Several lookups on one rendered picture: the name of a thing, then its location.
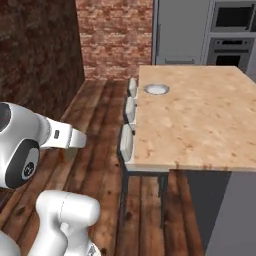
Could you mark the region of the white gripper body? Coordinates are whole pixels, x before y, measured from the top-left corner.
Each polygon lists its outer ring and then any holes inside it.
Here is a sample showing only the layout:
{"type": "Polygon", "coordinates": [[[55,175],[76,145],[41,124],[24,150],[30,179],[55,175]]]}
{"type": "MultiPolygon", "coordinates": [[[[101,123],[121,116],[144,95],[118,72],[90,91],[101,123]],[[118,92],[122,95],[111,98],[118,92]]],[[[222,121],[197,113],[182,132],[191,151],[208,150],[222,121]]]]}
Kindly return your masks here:
{"type": "Polygon", "coordinates": [[[69,142],[70,148],[84,148],[87,142],[87,135],[77,129],[72,129],[69,142]]]}

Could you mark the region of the white round plate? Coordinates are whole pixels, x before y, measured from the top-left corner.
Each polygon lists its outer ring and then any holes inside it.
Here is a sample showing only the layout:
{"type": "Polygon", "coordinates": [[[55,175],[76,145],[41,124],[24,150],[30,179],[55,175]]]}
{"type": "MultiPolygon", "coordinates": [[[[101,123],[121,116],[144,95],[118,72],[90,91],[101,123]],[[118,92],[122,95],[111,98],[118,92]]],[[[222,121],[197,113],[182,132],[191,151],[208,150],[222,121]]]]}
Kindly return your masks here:
{"type": "Polygon", "coordinates": [[[164,84],[148,84],[144,87],[144,91],[152,95],[163,95],[168,93],[170,88],[164,84]]]}

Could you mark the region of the grey dining counter island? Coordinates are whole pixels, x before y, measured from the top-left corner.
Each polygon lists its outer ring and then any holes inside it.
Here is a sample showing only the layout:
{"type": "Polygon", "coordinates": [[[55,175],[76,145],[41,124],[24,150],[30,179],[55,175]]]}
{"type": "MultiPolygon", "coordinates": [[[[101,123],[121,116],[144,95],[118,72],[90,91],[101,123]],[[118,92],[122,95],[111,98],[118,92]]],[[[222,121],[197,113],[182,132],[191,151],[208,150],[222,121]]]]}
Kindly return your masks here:
{"type": "Polygon", "coordinates": [[[256,83],[233,66],[150,65],[138,89],[134,165],[186,173],[208,249],[232,173],[256,174],[256,83]]]}

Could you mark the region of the grey stool with white cushion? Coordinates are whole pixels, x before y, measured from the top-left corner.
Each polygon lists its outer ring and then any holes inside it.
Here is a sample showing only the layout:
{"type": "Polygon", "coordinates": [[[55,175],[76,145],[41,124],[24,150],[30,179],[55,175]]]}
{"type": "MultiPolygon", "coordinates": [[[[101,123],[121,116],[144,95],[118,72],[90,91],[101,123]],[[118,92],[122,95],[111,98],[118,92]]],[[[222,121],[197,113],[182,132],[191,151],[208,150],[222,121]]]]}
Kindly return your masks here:
{"type": "Polygon", "coordinates": [[[120,222],[125,223],[126,202],[128,195],[129,178],[131,176],[156,177],[158,179],[158,196],[161,198],[160,227],[164,226],[165,203],[168,186],[168,170],[154,170],[149,167],[136,167],[133,162],[134,135],[129,124],[123,124],[118,135],[117,157],[122,172],[120,222]]]}
{"type": "Polygon", "coordinates": [[[124,108],[124,121],[130,125],[132,130],[135,130],[136,126],[136,104],[132,97],[126,99],[124,108]]]}
{"type": "Polygon", "coordinates": [[[137,82],[136,82],[136,79],[135,79],[135,78],[131,78],[131,79],[129,80],[128,92],[129,92],[129,95],[130,95],[132,98],[135,98],[135,97],[136,97],[136,95],[137,95],[137,82]]]}

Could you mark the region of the grey fridge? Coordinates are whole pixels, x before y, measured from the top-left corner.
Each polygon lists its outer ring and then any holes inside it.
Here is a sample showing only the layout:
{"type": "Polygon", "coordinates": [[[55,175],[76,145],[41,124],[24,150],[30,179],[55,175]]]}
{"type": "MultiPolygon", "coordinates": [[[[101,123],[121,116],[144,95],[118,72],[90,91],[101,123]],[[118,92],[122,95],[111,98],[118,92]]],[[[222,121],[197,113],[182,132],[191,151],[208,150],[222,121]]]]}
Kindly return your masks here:
{"type": "Polygon", "coordinates": [[[155,0],[155,65],[200,65],[211,0],[155,0]]]}

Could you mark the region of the built-in microwave oven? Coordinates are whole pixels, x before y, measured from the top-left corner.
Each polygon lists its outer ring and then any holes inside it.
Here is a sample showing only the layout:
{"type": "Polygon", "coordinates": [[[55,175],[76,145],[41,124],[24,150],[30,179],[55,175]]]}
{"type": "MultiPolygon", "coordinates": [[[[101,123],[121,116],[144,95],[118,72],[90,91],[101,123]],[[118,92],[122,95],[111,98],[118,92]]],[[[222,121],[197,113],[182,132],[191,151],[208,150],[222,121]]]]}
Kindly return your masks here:
{"type": "Polygon", "coordinates": [[[256,0],[218,0],[214,4],[212,32],[250,32],[256,22],[256,0]]]}

